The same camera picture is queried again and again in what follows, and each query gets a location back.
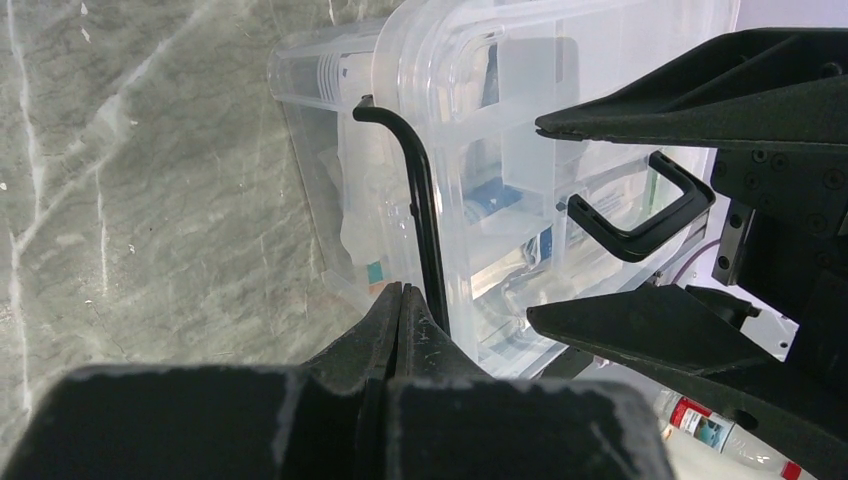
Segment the white vein in marble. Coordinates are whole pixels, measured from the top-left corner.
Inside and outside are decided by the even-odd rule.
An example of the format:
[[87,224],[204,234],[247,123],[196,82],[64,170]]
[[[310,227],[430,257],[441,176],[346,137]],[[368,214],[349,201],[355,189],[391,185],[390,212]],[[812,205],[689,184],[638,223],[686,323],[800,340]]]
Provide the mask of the white vein in marble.
[[299,363],[354,310],[265,70],[283,35],[391,0],[0,5],[0,465],[93,363]]

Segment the metal screw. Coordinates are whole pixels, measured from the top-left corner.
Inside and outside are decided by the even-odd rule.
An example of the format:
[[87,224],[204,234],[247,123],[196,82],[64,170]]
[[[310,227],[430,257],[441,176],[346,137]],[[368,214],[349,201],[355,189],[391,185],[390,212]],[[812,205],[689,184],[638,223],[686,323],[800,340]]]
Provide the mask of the metal screw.
[[786,170],[786,165],[789,163],[789,159],[786,158],[786,155],[782,153],[778,153],[771,159],[771,169],[775,172],[782,172]]
[[760,208],[761,208],[761,209],[763,209],[763,210],[768,210],[768,209],[770,209],[770,208],[774,205],[774,198],[772,198],[772,196],[771,196],[771,195],[769,195],[768,193],[764,193],[764,194],[760,197],[760,203],[759,203],[759,205],[760,205]]
[[845,186],[845,174],[842,170],[832,168],[824,173],[824,186],[831,190],[839,190]]
[[818,213],[814,213],[807,217],[807,228],[813,233],[821,233],[827,228],[827,220]]
[[760,187],[760,177],[756,173],[745,175],[745,186],[748,187],[748,190],[756,190]]
[[716,177],[723,177],[727,175],[727,164],[724,162],[716,162],[715,167],[713,167],[713,175]]

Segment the bottle label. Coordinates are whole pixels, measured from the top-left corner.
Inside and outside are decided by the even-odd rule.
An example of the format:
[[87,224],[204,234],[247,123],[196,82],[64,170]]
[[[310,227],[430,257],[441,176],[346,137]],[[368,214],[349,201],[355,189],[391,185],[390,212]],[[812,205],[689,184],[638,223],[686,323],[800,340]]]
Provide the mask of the bottle label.
[[724,449],[734,426],[730,420],[686,397],[677,402],[669,423],[719,452]]

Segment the white cylindrical object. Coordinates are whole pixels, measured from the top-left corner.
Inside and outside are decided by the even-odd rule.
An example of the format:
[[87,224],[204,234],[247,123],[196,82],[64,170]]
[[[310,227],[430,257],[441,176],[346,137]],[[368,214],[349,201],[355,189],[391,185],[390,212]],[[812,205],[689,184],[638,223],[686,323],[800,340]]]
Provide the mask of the white cylindrical object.
[[677,392],[663,390],[654,409],[660,420],[737,463],[787,480],[813,479],[798,464],[735,422]]

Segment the plastic bottle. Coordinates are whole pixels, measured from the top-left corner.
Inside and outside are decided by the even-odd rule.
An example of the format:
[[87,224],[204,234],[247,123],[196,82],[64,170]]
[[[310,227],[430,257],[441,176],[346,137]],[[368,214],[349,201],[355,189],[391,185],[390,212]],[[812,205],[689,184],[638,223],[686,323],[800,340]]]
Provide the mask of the plastic bottle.
[[667,422],[660,421],[660,432],[677,480],[781,480],[778,474],[733,461]]
[[654,403],[660,420],[750,468],[787,480],[815,480],[777,450],[737,425],[683,395],[664,389]]

